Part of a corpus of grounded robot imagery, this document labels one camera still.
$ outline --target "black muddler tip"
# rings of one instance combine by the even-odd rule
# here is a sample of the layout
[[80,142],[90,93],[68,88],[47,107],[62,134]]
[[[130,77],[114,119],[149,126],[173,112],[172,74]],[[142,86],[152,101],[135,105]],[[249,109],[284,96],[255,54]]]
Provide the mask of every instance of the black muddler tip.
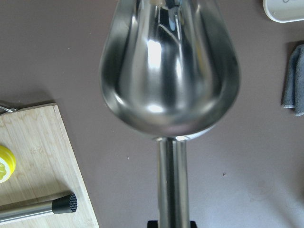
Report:
[[52,202],[54,214],[73,213],[77,210],[77,198],[75,194],[55,199]]

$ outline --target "white dish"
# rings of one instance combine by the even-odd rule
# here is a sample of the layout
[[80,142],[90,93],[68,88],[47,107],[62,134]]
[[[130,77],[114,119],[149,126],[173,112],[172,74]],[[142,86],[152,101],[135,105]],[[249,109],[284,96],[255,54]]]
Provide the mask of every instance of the white dish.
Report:
[[266,15],[276,22],[304,20],[304,0],[263,0]]

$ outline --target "lemon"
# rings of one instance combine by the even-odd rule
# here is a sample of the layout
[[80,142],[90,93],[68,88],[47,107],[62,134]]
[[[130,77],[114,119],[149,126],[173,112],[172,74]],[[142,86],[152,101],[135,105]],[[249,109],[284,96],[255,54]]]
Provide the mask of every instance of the lemon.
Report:
[[16,158],[6,147],[0,146],[0,183],[7,181],[16,168]]

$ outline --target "dish cloth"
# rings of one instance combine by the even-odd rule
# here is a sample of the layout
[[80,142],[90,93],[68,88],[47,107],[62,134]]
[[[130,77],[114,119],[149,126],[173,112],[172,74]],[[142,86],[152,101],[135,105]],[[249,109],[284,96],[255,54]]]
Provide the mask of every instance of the dish cloth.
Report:
[[304,44],[290,56],[282,107],[294,108],[295,116],[304,115]]

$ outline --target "wood grain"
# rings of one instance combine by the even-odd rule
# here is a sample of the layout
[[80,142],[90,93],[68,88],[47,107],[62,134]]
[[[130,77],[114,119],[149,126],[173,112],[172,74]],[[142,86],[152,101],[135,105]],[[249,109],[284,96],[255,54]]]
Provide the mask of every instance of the wood grain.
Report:
[[1,228],[98,228],[58,106],[49,104],[0,116],[0,144],[16,157],[11,178],[0,184],[0,210],[75,193],[75,213],[50,215]]

